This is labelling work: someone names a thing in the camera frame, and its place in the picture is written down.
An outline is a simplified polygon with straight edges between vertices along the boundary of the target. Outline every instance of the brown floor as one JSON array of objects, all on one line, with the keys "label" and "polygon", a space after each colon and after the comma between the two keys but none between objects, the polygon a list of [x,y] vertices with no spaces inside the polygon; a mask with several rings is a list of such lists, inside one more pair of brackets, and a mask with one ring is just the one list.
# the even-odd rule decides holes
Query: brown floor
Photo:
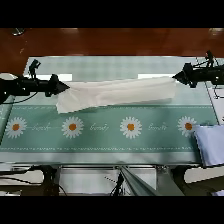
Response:
[{"label": "brown floor", "polygon": [[224,57],[224,29],[0,28],[0,73],[22,74],[29,56],[164,55]]}]

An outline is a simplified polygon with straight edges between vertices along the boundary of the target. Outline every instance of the cable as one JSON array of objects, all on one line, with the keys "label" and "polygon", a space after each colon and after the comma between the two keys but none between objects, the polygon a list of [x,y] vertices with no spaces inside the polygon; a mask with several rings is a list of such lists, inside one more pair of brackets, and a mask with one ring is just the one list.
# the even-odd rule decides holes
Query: cable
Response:
[{"label": "cable", "polygon": [[57,184],[57,185],[58,185],[58,187],[63,191],[63,193],[65,194],[65,196],[68,196],[68,195],[66,194],[64,188],[63,188],[60,184]]},{"label": "cable", "polygon": [[25,100],[20,100],[20,101],[17,101],[17,102],[11,102],[11,103],[2,103],[2,104],[15,104],[15,103],[22,103],[24,101],[27,101],[29,100],[30,98],[34,97],[35,95],[37,95],[38,92],[34,93],[32,96],[26,98]]},{"label": "cable", "polygon": [[27,183],[27,184],[42,184],[42,183],[32,183],[32,182],[29,182],[29,181],[26,181],[26,180],[21,180],[21,179],[17,179],[17,178],[14,178],[14,177],[0,177],[1,180],[16,180],[16,181],[19,181],[19,182],[22,182],[22,183]]}]

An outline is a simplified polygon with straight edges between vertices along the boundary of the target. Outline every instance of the orange flower center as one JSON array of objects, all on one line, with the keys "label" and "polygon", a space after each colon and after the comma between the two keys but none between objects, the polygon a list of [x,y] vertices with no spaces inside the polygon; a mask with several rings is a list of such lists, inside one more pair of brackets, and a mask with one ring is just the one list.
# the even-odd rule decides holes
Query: orange flower center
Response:
[{"label": "orange flower center", "polygon": [[185,128],[190,131],[192,129],[192,124],[186,123]]},{"label": "orange flower center", "polygon": [[69,125],[69,129],[70,129],[71,131],[74,131],[74,130],[76,129],[76,124],[70,124],[70,125]]},{"label": "orange flower center", "polygon": [[128,130],[133,131],[135,129],[135,126],[133,124],[128,124]]},{"label": "orange flower center", "polygon": [[17,131],[17,130],[19,130],[19,124],[14,124],[14,125],[12,126],[12,130],[13,130],[13,131]]}]

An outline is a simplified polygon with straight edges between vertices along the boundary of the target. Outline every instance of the towel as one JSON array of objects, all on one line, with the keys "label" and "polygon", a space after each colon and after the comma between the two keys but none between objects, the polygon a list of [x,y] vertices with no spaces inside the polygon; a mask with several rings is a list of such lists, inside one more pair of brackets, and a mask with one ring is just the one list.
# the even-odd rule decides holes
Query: towel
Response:
[{"label": "towel", "polygon": [[65,82],[70,88],[58,96],[58,113],[89,107],[169,99],[175,96],[171,77],[125,79],[104,82]]},{"label": "towel", "polygon": [[[194,135],[197,139],[203,165],[213,166],[224,164],[224,126],[195,127]],[[224,196],[224,190],[213,193],[214,196]]]}]

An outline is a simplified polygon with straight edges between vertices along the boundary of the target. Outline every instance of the daisy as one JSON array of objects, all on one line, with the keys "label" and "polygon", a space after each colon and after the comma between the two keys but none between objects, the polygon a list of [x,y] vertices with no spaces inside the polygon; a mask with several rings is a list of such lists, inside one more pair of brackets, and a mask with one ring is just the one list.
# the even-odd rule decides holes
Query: daisy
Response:
[{"label": "daisy", "polygon": [[120,131],[123,132],[123,135],[126,136],[126,138],[135,138],[136,136],[139,136],[141,134],[142,125],[140,121],[134,117],[126,117],[123,119],[120,125],[121,129]]},{"label": "daisy", "polygon": [[196,123],[194,118],[191,119],[190,117],[185,116],[179,119],[177,127],[179,131],[182,131],[182,135],[188,137],[194,131],[194,124]]},{"label": "daisy", "polygon": [[7,132],[8,138],[17,138],[23,134],[23,131],[26,130],[26,121],[21,117],[15,117],[8,122],[5,131]]},{"label": "daisy", "polygon": [[82,134],[83,126],[82,120],[78,117],[69,117],[63,122],[62,131],[66,138],[70,137],[71,139]]}]

